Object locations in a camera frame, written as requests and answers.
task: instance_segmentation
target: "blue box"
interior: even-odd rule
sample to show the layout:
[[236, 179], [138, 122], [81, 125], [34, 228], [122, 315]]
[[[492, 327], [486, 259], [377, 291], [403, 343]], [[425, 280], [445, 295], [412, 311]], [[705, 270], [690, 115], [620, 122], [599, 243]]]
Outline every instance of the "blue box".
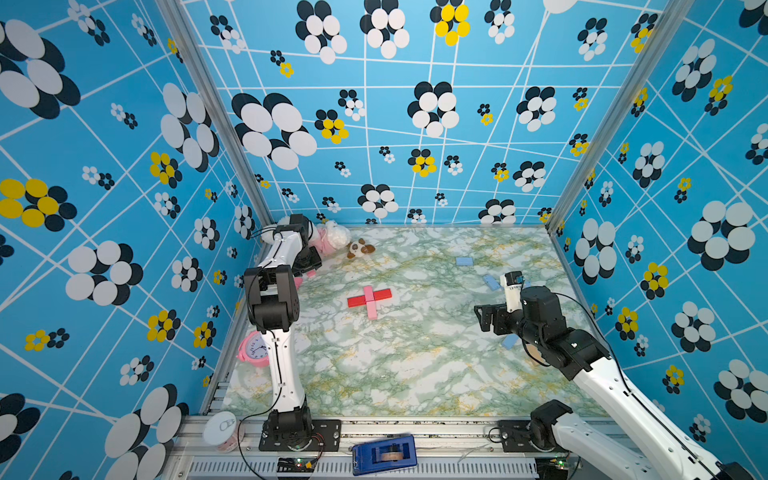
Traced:
[[483, 279], [483, 280], [485, 280], [485, 283], [488, 285], [488, 288], [490, 288], [490, 289], [491, 289], [491, 290], [493, 290], [494, 292], [495, 292], [496, 290], [499, 290], [499, 289], [501, 289], [501, 288], [502, 288], [502, 286], [498, 284], [498, 282], [497, 282], [497, 281], [496, 281], [496, 279], [493, 277], [493, 275], [490, 275], [490, 274], [489, 274], [489, 275], [484, 275], [484, 276], [482, 277], [482, 279]]
[[[384, 460], [382, 457], [389, 453], [402, 453], [402, 459]], [[355, 445], [352, 447], [352, 463], [355, 476], [415, 467], [418, 462], [413, 435]]]

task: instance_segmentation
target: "black and white flower print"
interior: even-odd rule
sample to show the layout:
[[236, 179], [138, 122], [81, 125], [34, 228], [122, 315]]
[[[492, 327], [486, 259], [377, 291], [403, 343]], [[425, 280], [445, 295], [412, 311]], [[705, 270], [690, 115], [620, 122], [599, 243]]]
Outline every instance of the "black and white flower print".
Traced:
[[616, 306], [616, 300], [614, 300], [613, 297], [608, 297], [608, 301], [605, 305], [605, 314], [613, 315], [615, 306]]
[[99, 306], [122, 305], [131, 296], [144, 271], [132, 263], [134, 251], [126, 243], [106, 240], [96, 249], [80, 246], [67, 256], [75, 272], [67, 281], [67, 296], [73, 300], [93, 300]]
[[427, 223], [427, 216], [420, 208], [412, 208], [408, 210], [408, 218], [411, 219], [411, 223]]
[[584, 24], [584, 29], [578, 32], [576, 39], [581, 42], [578, 54], [584, 56], [584, 61], [590, 61], [595, 55], [605, 51], [605, 41], [608, 40], [608, 33], [605, 32], [607, 24], [606, 18], [590, 18]]
[[357, 198], [357, 203], [364, 211], [373, 213], [376, 218], [386, 218], [388, 214], [393, 214], [400, 208], [388, 185], [380, 184], [374, 187], [365, 184], [360, 187], [360, 192], [362, 195]]
[[131, 15], [131, 25], [136, 28], [136, 32], [147, 41], [149, 46], [154, 47], [157, 45], [157, 39], [154, 37], [154, 31], [144, 24], [144, 18], [136, 15]]
[[691, 353], [695, 349], [709, 352], [715, 340], [715, 329], [712, 327], [714, 321], [715, 314], [712, 310], [686, 302], [683, 304], [683, 311], [674, 317], [672, 334], [680, 339], [680, 346], [686, 352]]
[[515, 179], [515, 186], [527, 193], [534, 187], [543, 187], [546, 174], [544, 162], [524, 161], [520, 164], [520, 170], [512, 174], [512, 178]]
[[[299, 166], [299, 155], [308, 157], [317, 151], [315, 137], [302, 125], [301, 113], [285, 96], [272, 93], [259, 102], [253, 95], [237, 94], [232, 108], [243, 121], [235, 131], [248, 153], [267, 157], [283, 170], [293, 170]], [[280, 129], [281, 139], [265, 135], [273, 124]]]
[[639, 262], [642, 258], [641, 253], [645, 250], [643, 245], [643, 237], [633, 235], [627, 243], [627, 251], [624, 252], [624, 256], [629, 260], [629, 263]]
[[637, 356], [645, 356], [645, 351], [648, 349], [648, 337], [640, 334], [637, 337], [637, 343], [634, 345], [634, 352]]
[[339, 106], [347, 117], [354, 121], [366, 116], [366, 105], [357, 98], [357, 90], [339, 90]]
[[170, 279], [170, 285], [173, 288], [181, 288], [182, 292], [197, 290], [197, 283], [203, 279], [203, 269], [200, 268], [200, 263], [194, 257], [174, 260], [170, 269], [174, 272]]
[[768, 375], [750, 367], [738, 359], [728, 363], [728, 370], [717, 376], [714, 391], [726, 400], [725, 410], [732, 417], [744, 420], [749, 416], [758, 423], [768, 419]]
[[21, 393], [12, 393], [0, 399], [0, 464], [7, 462], [22, 447], [22, 437], [32, 430], [40, 420], [40, 410], [24, 408], [26, 399]]
[[485, 225], [504, 224], [512, 225], [517, 221], [515, 216], [517, 207], [513, 200], [499, 201], [495, 198], [485, 202], [485, 209], [478, 214], [480, 223]]
[[707, 443], [707, 435], [712, 433], [712, 423], [699, 414], [694, 417], [694, 423], [688, 427], [688, 431], [697, 442]]
[[[588, 285], [598, 281], [598, 277], [609, 278], [616, 268], [616, 227], [611, 222], [603, 222], [598, 226], [594, 218], [588, 218], [581, 228], [581, 238], [576, 242], [574, 262], [583, 267], [581, 278]], [[597, 254], [592, 253], [592, 247], [597, 247]]]
[[488, 36], [497, 45], [504, 43], [505, 38], [515, 34], [515, 16], [509, 11], [511, 0], [491, 0], [490, 9], [485, 13], [485, 23], [490, 24]]
[[213, 250], [219, 241], [219, 230], [216, 230], [216, 221], [208, 217], [198, 218], [194, 221], [194, 242], [201, 247]]
[[768, 132], [768, 124], [760, 124], [757, 127], [757, 133], [750, 139], [750, 149], [744, 157], [751, 160], [753, 165], [760, 165], [768, 157], [768, 137], [763, 136], [766, 132]]
[[256, 222], [253, 221], [253, 210], [243, 205], [235, 207], [235, 231], [245, 240], [250, 240], [253, 231], [256, 229]]
[[413, 89], [413, 95], [416, 100], [408, 106], [408, 116], [413, 119], [414, 127], [426, 129], [428, 137], [438, 138], [443, 128], [458, 125], [456, 96], [447, 81], [441, 81], [434, 88], [428, 81], [421, 81]]
[[613, 194], [614, 194], [614, 182], [612, 181], [603, 182], [603, 187], [600, 189], [600, 197], [598, 198], [600, 205], [602, 205], [603, 207], [606, 207], [611, 202], [611, 195]]
[[323, 205], [328, 207], [328, 210], [331, 210], [331, 212], [334, 214], [337, 214], [341, 211], [339, 202], [335, 201], [333, 197], [323, 197]]
[[210, 16], [210, 31], [221, 39], [221, 46], [224, 47], [224, 50], [231, 50], [232, 53], [239, 54], [248, 48], [240, 33], [232, 28], [229, 19], [224, 15]]
[[632, 178], [637, 180], [641, 187], [647, 188], [651, 180], [661, 177], [661, 169], [664, 168], [666, 159], [661, 153], [664, 151], [664, 143], [645, 144], [640, 148], [640, 156], [634, 161]]
[[[185, 94], [178, 86], [167, 83], [163, 100], [170, 112], [160, 122], [163, 138], [184, 154], [187, 165], [203, 173], [208, 168], [208, 156], [219, 154], [219, 137], [210, 129], [211, 119], [203, 99], [193, 91]], [[197, 124], [195, 138], [190, 135], [193, 122]]]
[[231, 195], [232, 198], [237, 198], [237, 185], [232, 180], [228, 180], [224, 184], [224, 191]]
[[5, 243], [5, 235], [0, 235], [0, 265], [3, 264], [6, 258], [13, 255], [14, 248]]
[[742, 263], [750, 256], [755, 233], [746, 225], [752, 220], [752, 207], [714, 200], [704, 205], [701, 220], [690, 229], [688, 250], [701, 255], [701, 265], [716, 271], [729, 263]]
[[454, 177], [464, 171], [464, 165], [458, 160], [458, 155], [447, 156], [442, 164], [448, 167], [448, 173]]
[[368, 45], [379, 48], [384, 58], [394, 58], [398, 48], [405, 48], [411, 36], [404, 28], [406, 14], [398, 0], [366, 0], [366, 14], [360, 19], [360, 30]]
[[139, 359], [134, 357], [129, 363], [125, 363], [120, 368], [120, 385], [136, 385], [136, 382], [146, 382], [149, 379], [149, 372], [154, 369], [154, 362], [149, 355]]
[[705, 88], [712, 80], [712, 69], [717, 57], [712, 55], [715, 49], [713, 38], [706, 40], [700, 47], [692, 45], [683, 55], [683, 66], [675, 74], [672, 94], [680, 95], [683, 101], [691, 101], [696, 90]]
[[0, 91], [12, 103], [47, 119], [58, 117], [58, 102], [79, 104], [80, 90], [61, 74], [64, 66], [58, 48], [32, 27], [15, 19], [0, 22]]
[[518, 104], [518, 120], [527, 126], [528, 131], [536, 131], [542, 125], [554, 121], [554, 107], [557, 104], [554, 87], [530, 87], [525, 92], [525, 100]]
[[768, 35], [768, 2], [766, 0], [742, 1], [744, 2], [744, 10], [739, 15], [739, 26], [749, 28], [757, 24], [757, 33]]
[[154, 195], [154, 209], [159, 212], [160, 215], [168, 215], [170, 218], [176, 218], [176, 216], [181, 213], [179, 200], [168, 194], [168, 192], [157, 192]]
[[103, 47], [104, 44], [109, 43], [110, 38], [106, 32], [107, 28], [101, 20], [91, 15], [91, 10], [88, 7], [82, 4], [79, 5], [77, 0], [69, 0], [67, 15], [69, 15], [73, 22], [78, 24], [83, 33], [87, 33], [94, 38], [96, 45]]
[[319, 0], [313, 7], [307, 0], [301, 0], [296, 6], [301, 20], [296, 23], [296, 35], [304, 40], [304, 48], [326, 65], [336, 60], [336, 54], [346, 51], [346, 39], [339, 34], [339, 19], [334, 17], [331, 6], [325, 0]]
[[[158, 387], [149, 392], [139, 410], [112, 425], [104, 440], [104, 451], [107, 457], [117, 460], [105, 478], [156, 478], [163, 473], [173, 451], [173, 438], [190, 412], [186, 403], [176, 403], [177, 396], [172, 383]], [[148, 435], [151, 432], [157, 441], [154, 445]]]
[[283, 189], [282, 189], [282, 191], [281, 191], [280, 193], [281, 193], [281, 194], [282, 194], [284, 197], [287, 197], [287, 198], [288, 198], [288, 201], [291, 201], [291, 202], [294, 202], [294, 203], [296, 203], [296, 202], [298, 202], [298, 201], [299, 201], [299, 196], [298, 196], [298, 195], [296, 195], [296, 194], [293, 192], [293, 190], [291, 190], [291, 189], [289, 189], [289, 188], [283, 188]]

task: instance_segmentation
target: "plush puppy toy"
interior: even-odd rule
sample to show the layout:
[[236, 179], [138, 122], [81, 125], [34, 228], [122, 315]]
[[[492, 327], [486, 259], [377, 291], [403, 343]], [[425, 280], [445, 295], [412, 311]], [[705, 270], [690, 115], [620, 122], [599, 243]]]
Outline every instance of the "plush puppy toy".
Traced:
[[349, 253], [346, 254], [346, 257], [350, 259], [355, 257], [362, 257], [363, 255], [373, 253], [375, 251], [376, 247], [373, 245], [366, 245], [366, 241], [360, 238], [356, 242], [349, 244]]

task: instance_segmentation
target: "green marble pattern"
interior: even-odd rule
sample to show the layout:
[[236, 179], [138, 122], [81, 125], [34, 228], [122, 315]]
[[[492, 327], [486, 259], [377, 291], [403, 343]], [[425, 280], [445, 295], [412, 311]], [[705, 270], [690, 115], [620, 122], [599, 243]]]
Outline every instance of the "green marble pattern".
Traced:
[[[300, 377], [314, 415], [528, 415], [559, 399], [585, 416], [607, 416], [559, 371], [507, 350], [483, 333], [472, 306], [503, 303], [482, 276], [521, 270], [533, 285], [575, 296], [543, 228], [373, 227], [353, 229], [376, 251], [323, 259], [299, 288], [296, 328]], [[472, 257], [474, 266], [456, 266]], [[346, 299], [362, 288], [392, 289], [369, 320]], [[569, 325], [588, 329], [575, 303]], [[269, 406], [269, 368], [237, 363], [224, 408], [238, 415]]]

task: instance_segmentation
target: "blue wallpaper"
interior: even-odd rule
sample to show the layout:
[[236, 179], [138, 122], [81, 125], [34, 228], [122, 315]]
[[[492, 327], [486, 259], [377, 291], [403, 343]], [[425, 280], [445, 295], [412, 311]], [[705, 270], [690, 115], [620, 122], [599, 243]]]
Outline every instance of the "blue wallpaper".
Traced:
[[558, 226], [632, 380], [765, 478], [767, 3], [694, 3]]
[[541, 225], [666, 1], [183, 4], [275, 217]]
[[0, 478], [153, 478], [200, 410], [256, 225], [183, 61], [152, 2], [0, 7]]

